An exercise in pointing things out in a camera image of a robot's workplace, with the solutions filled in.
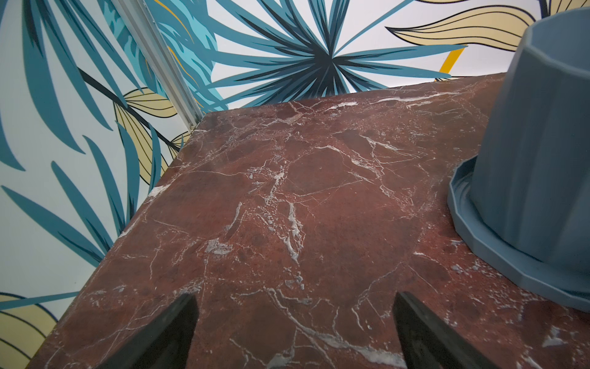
blue flower pot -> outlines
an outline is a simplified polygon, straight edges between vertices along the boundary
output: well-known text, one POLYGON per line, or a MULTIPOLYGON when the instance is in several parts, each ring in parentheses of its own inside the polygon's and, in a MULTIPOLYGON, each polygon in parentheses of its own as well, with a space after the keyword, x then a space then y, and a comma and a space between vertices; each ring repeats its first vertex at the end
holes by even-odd
MULTIPOLYGON (((490 230, 488 237, 518 250, 517 259, 529 260, 529 267, 545 271, 532 278, 543 288, 531 288, 531 280, 521 286, 586 311, 590 311, 589 35, 590 8, 545 18, 526 30, 480 153, 469 163, 473 172, 458 170, 464 179, 469 177, 469 189, 459 194, 460 179, 451 183, 454 201, 464 196, 472 203, 476 214, 471 221, 483 222, 490 230), (543 293, 547 286, 563 296, 543 293)), ((459 215, 458 222, 469 222, 456 214, 459 203, 453 207, 454 219, 459 215)), ((497 262, 490 264, 505 270, 520 263, 506 253, 501 259, 500 267, 497 262)), ((522 268, 519 276, 532 277, 522 268)))

blue palm leaf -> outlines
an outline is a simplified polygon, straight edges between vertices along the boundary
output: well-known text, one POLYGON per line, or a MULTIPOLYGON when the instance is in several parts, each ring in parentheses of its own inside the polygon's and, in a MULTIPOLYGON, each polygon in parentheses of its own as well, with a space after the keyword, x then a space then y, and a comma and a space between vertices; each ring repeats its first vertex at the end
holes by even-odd
POLYGON ((61 187, 64 189, 66 196, 70 199, 78 216, 82 219, 86 229, 88 229, 88 232, 90 232, 94 241, 96 241, 96 243, 102 248, 103 253, 106 254, 113 245, 113 240, 104 228, 103 223, 99 220, 98 216, 94 210, 92 210, 92 207, 88 201, 86 201, 82 193, 80 193, 76 185, 74 185, 56 162, 51 162, 51 169, 61 187))
POLYGON ((92 266, 96 267, 99 265, 103 258, 102 253, 92 242, 75 230, 74 227, 23 195, 5 186, 0 187, 2 187, 8 197, 10 197, 10 199, 14 201, 22 211, 37 222, 37 224, 39 224, 44 230, 48 231, 53 237, 57 238, 92 266))
POLYGON ((18 295, 13 295, 14 297, 19 297, 16 300, 9 300, 9 301, 2 301, 0 302, 0 310, 8 310, 8 309, 15 309, 20 308, 23 306, 30 306, 30 305, 37 305, 40 308, 44 309, 40 303, 49 302, 49 301, 56 301, 62 299, 68 299, 72 297, 76 297, 79 292, 67 292, 67 293, 58 293, 56 295, 48 295, 48 296, 38 296, 38 297, 31 297, 31 298, 23 298, 18 295))
POLYGON ((2 24, 2 16, 4 15, 4 9, 7 3, 8 0, 0 0, 0 24, 2 24))
POLYGON ((139 158, 133 139, 119 123, 119 134, 123 148, 125 149, 125 163, 127 165, 127 217, 125 223, 129 223, 137 210, 137 197, 139 196, 139 158))
MULTIPOLYGON (((109 55, 110 59, 114 61, 119 70, 123 72, 123 74, 135 85, 135 87, 139 89, 139 83, 135 79, 135 76, 133 76, 133 73, 129 70, 129 68, 127 68, 127 64, 125 64, 123 58, 121 58, 119 55, 119 52, 117 52, 113 45, 111 45, 109 39, 106 38, 102 30, 99 28, 96 22, 94 22, 86 8, 80 3, 79 0, 68 1, 70 2, 72 9, 78 14, 80 19, 82 19, 82 22, 86 25, 90 33, 92 33, 96 41, 98 41, 103 50, 109 55)), ((97 58, 93 58, 93 61, 96 62, 98 58, 101 58, 101 56, 98 55, 97 58)))
POLYGON ((24 56, 25 75, 33 104, 50 131, 77 152, 82 149, 72 137, 70 130, 59 107, 49 73, 49 65, 45 55, 45 46, 41 32, 41 19, 36 1, 22 2, 23 36, 22 49, 24 56))
POLYGON ((151 191, 156 187, 162 175, 162 156, 160 154, 160 139, 156 129, 152 125, 149 125, 149 129, 152 135, 152 177, 149 184, 149 191, 151 191))
POLYGON ((219 105, 222 99, 215 89, 207 88, 214 65, 211 53, 217 49, 217 41, 209 31, 206 2, 150 0, 146 4, 201 110, 212 111, 211 104, 219 105))
MULTIPOLYGON (((117 83, 114 81, 113 76, 109 72, 109 68, 104 63, 104 60, 103 60, 102 56, 99 54, 98 50, 96 50, 96 47, 94 47, 92 40, 90 39, 89 35, 86 33, 86 30, 84 29, 84 27, 82 26, 82 24, 78 20, 78 17, 74 14, 74 9, 72 9, 72 6, 70 5, 70 3, 67 0, 56 0, 55 3, 57 4, 61 13, 64 15, 64 18, 68 22, 70 28, 74 31, 74 34, 78 38, 80 44, 82 45, 82 47, 84 47, 86 54, 90 57, 90 59, 92 59, 92 61, 94 62, 94 65, 97 67, 100 74, 104 77, 107 84, 111 87, 111 89, 114 91, 114 93, 122 101, 124 101, 123 94, 119 90, 117 83)), ((80 16, 81 19, 85 19, 85 17, 84 17, 85 14, 83 14, 83 12, 81 13, 80 11, 78 11, 78 15, 80 16)), ((87 27, 89 26, 90 28, 92 26, 94 26, 93 24, 89 24, 88 22, 86 22, 86 25, 87 25, 87 27)))
MULTIPOLYGON (((92 152, 96 167, 99 169, 100 176, 103 180, 104 190, 106 191, 107 198, 109 199, 109 206, 113 214, 114 226, 118 235, 123 231, 123 229, 125 229, 125 225, 127 224, 125 220, 125 212, 123 211, 123 203, 121 202, 121 196, 119 194, 119 188, 117 187, 117 183, 114 180, 109 163, 107 163, 99 147, 88 137, 83 137, 88 143, 88 147, 90 148, 90 152, 92 152)), ((113 242, 111 241, 110 244, 107 245, 107 251, 110 250, 112 245, 113 242)))
MULTIPOLYGON (((164 91, 162 85, 156 78, 156 75, 154 74, 152 68, 148 65, 145 56, 139 50, 139 47, 137 47, 137 43, 131 36, 131 33, 129 32, 125 24, 123 23, 121 16, 115 10, 113 3, 110 0, 98 0, 98 3, 101 9, 103 10, 104 19, 107 21, 107 24, 113 32, 115 39, 123 48, 123 51, 125 52, 127 58, 131 62, 133 70, 137 74, 140 81, 143 83, 144 86, 147 86, 152 91, 156 92, 161 96, 166 97, 166 92, 164 91)), ((103 48, 106 50, 107 46, 110 46, 112 48, 112 45, 108 43, 108 40, 107 44, 103 45, 103 48)))
POLYGON ((257 1, 284 32, 275 30, 230 0, 218 0, 218 3, 244 25, 257 32, 260 37, 252 37, 238 31, 229 30, 226 26, 214 20, 209 23, 210 29, 216 34, 223 33, 223 37, 232 41, 256 50, 270 51, 277 56, 237 56, 232 53, 212 51, 212 59, 215 62, 229 66, 254 68, 255 70, 226 77, 209 84, 207 88, 215 89, 217 87, 263 82, 263 84, 212 105, 211 107, 214 109, 220 108, 223 104, 236 102, 247 97, 250 99, 255 97, 255 99, 247 103, 246 106, 255 106, 354 92, 350 90, 349 86, 352 86, 356 91, 386 87, 361 76, 358 72, 429 79, 449 78, 450 76, 447 73, 380 62, 447 53, 464 47, 462 45, 434 45, 428 48, 399 47, 338 54, 346 44, 349 44, 368 29, 410 3, 411 0, 404 0, 393 7, 370 26, 348 40, 337 51, 336 47, 348 11, 349 0, 332 1, 329 17, 327 16, 324 0, 307 1, 312 10, 320 38, 305 23, 295 6, 295 0, 280 0, 279 4, 276 0, 257 1))
POLYGON ((4 164, 13 167, 14 169, 18 169, 20 171, 25 171, 25 168, 17 161, 14 157, 14 154, 10 150, 10 146, 8 146, 8 141, 6 141, 6 136, 4 136, 4 130, 2 128, 2 119, 0 117, 0 161, 4 164))
POLYGON ((49 38, 53 50, 68 76, 68 79, 90 113, 105 128, 108 128, 109 130, 112 130, 112 128, 107 124, 100 109, 94 102, 92 95, 88 91, 86 84, 82 80, 82 77, 78 72, 78 67, 65 43, 65 39, 57 25, 47 0, 24 1, 23 17, 23 24, 25 27, 24 35, 26 35, 26 37, 23 37, 25 49, 25 74, 27 75, 27 82, 35 107, 45 121, 45 124, 50 129, 52 126, 55 126, 55 129, 52 129, 52 132, 54 132, 58 138, 71 148, 82 152, 71 137, 71 133, 65 124, 63 115, 58 109, 59 104, 57 104, 57 98, 55 97, 55 91, 53 89, 53 83, 51 82, 51 75, 49 74, 45 55, 44 43, 42 41, 43 28, 46 30, 47 37, 49 38))

